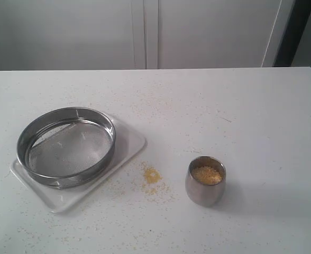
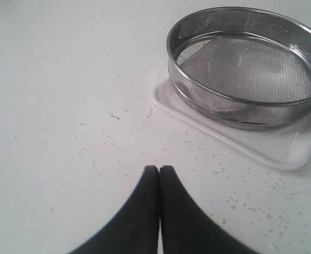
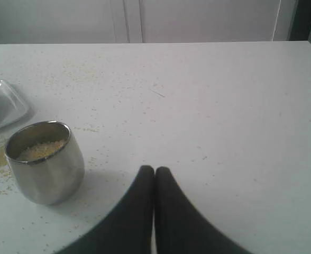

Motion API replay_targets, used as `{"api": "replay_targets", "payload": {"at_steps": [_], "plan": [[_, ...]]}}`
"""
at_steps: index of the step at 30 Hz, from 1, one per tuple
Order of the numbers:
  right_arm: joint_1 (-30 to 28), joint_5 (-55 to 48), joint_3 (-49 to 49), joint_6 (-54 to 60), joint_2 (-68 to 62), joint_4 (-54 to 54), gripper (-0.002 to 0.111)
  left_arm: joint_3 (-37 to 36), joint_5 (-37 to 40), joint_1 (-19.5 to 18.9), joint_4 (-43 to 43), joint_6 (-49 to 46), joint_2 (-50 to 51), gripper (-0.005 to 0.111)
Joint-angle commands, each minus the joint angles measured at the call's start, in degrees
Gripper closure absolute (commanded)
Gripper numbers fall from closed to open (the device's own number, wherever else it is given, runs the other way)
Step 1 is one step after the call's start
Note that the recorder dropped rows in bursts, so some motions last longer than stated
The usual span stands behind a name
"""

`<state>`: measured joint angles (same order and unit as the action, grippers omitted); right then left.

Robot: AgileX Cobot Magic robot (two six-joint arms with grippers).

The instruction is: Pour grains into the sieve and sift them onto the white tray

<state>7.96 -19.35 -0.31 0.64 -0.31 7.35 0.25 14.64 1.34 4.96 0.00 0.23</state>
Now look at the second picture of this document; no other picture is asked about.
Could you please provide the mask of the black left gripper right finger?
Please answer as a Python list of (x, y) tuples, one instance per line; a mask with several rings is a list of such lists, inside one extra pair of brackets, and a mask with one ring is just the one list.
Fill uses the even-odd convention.
[(164, 253), (256, 253), (229, 235), (190, 197), (174, 167), (160, 168)]

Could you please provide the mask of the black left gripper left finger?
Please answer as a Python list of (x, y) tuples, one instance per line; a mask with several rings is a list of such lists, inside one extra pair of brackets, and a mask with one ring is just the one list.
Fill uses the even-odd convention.
[(121, 209), (72, 253), (157, 253), (158, 236), (159, 171), (146, 166)]

